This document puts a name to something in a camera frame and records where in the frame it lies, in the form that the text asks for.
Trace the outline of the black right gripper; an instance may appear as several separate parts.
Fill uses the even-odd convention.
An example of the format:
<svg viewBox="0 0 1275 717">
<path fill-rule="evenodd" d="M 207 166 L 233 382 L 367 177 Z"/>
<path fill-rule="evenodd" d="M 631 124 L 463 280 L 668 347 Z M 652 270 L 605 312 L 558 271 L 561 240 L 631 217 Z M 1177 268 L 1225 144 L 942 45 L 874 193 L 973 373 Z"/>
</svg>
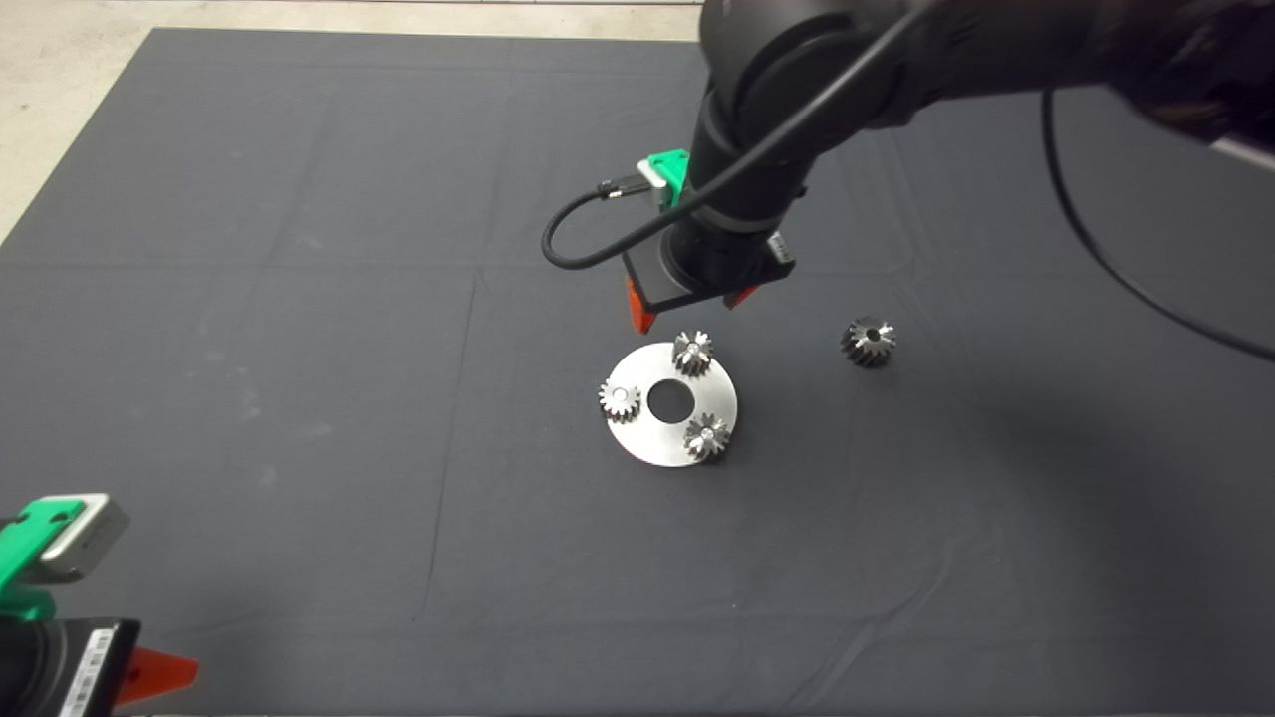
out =
<svg viewBox="0 0 1275 717">
<path fill-rule="evenodd" d="M 737 233 L 688 216 L 623 253 L 629 315 L 646 336 L 657 315 L 720 300 L 734 310 L 796 267 L 778 230 Z"/>
</svg>

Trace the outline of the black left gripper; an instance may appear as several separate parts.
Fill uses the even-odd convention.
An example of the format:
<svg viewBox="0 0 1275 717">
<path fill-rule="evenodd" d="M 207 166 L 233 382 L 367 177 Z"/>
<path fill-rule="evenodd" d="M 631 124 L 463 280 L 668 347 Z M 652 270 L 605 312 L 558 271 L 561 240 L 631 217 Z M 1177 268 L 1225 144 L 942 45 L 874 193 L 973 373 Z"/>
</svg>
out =
<svg viewBox="0 0 1275 717">
<path fill-rule="evenodd" d="M 130 617 L 4 617 L 1 714 L 111 716 L 191 688 L 199 661 L 136 647 L 140 630 Z"/>
</svg>

